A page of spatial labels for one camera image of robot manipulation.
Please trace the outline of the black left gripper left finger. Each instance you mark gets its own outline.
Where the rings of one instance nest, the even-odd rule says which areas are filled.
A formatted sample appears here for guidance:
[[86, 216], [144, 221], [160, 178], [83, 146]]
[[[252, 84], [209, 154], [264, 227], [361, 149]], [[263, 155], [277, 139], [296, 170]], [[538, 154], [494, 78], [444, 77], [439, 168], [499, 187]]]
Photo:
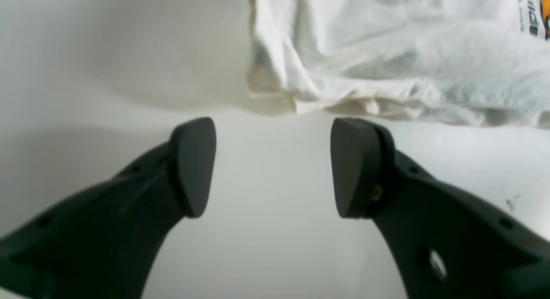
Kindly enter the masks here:
[[140, 299], [161, 246], [208, 204], [217, 148], [212, 118], [113, 178], [57, 203], [1, 240], [1, 289], [28, 299]]

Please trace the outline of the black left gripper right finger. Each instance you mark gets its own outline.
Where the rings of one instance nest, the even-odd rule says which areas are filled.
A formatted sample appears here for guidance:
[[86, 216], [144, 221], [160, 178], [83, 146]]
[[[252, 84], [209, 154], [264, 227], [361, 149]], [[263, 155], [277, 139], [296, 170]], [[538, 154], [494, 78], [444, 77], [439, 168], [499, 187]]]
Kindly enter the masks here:
[[330, 156], [339, 216], [374, 222], [409, 299], [549, 297], [548, 240], [433, 177], [382, 125], [334, 119]]

